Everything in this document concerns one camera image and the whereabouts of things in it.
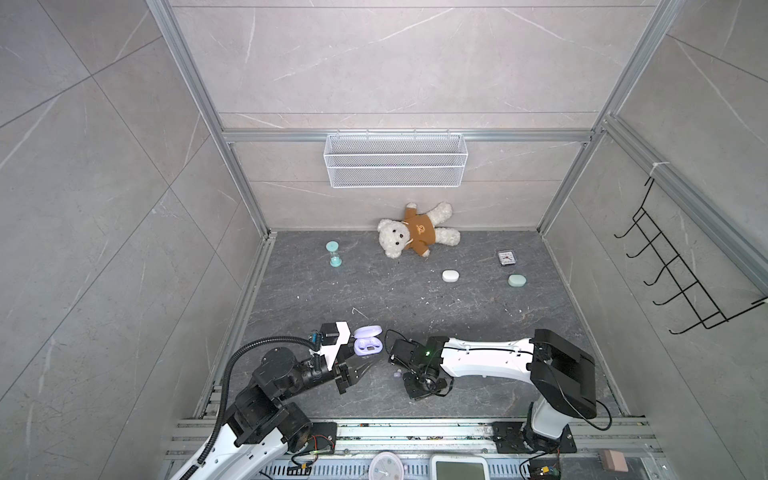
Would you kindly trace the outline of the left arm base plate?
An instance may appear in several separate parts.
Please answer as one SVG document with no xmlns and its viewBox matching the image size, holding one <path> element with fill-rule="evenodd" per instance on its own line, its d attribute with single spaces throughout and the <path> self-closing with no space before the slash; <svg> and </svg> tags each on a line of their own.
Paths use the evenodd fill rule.
<svg viewBox="0 0 768 480">
<path fill-rule="evenodd" d="M 308 450 L 334 451 L 338 423 L 333 421 L 313 421 L 311 426 L 303 428 L 288 443 L 288 451 L 297 453 Z"/>
</svg>

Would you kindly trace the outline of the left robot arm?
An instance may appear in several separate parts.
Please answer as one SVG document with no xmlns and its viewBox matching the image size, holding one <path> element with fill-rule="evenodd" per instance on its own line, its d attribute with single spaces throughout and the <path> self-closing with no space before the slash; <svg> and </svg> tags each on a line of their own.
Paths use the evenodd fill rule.
<svg viewBox="0 0 768 480">
<path fill-rule="evenodd" d="M 290 399 L 328 382 L 345 393 L 381 358 L 344 345 L 328 366 L 317 354 L 299 360 L 287 347 L 267 351 L 234 401 L 221 400 L 211 435 L 173 477 L 250 479 L 276 458 L 299 452 L 313 423 Z"/>
</svg>

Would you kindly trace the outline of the purple earbud charging case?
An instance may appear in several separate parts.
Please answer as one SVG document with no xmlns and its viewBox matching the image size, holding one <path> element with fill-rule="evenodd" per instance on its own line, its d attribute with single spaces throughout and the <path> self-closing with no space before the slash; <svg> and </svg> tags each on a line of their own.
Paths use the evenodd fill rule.
<svg viewBox="0 0 768 480">
<path fill-rule="evenodd" d="M 353 333 L 353 349 L 357 356 L 366 357 L 380 353 L 383 349 L 383 342 L 379 338 L 382 333 L 382 327 L 379 325 L 370 325 L 358 328 Z"/>
</svg>

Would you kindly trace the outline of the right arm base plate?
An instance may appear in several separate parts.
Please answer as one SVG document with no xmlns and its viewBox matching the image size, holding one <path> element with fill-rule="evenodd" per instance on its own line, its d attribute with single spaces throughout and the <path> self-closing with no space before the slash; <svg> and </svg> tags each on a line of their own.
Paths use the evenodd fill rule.
<svg viewBox="0 0 768 480">
<path fill-rule="evenodd" d="M 559 437 L 550 439 L 535 433 L 524 422 L 493 422 L 492 440 L 499 454 L 576 453 L 577 447 L 569 425 Z"/>
</svg>

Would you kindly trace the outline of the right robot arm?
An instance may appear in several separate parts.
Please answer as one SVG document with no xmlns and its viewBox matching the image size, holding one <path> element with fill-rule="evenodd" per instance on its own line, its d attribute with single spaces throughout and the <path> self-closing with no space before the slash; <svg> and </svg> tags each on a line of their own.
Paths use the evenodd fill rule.
<svg viewBox="0 0 768 480">
<path fill-rule="evenodd" d="M 569 423 L 590 424 L 597 417 L 595 360 L 552 330 L 537 329 L 531 338 L 506 342 L 465 341 L 434 336 L 422 344 L 401 337 L 385 351 L 404 369 L 408 396 L 445 397 L 457 378 L 491 377 L 530 384 L 539 392 L 526 421 L 517 429 L 496 432 L 500 442 L 517 449 L 550 452 L 570 432 Z"/>
</svg>

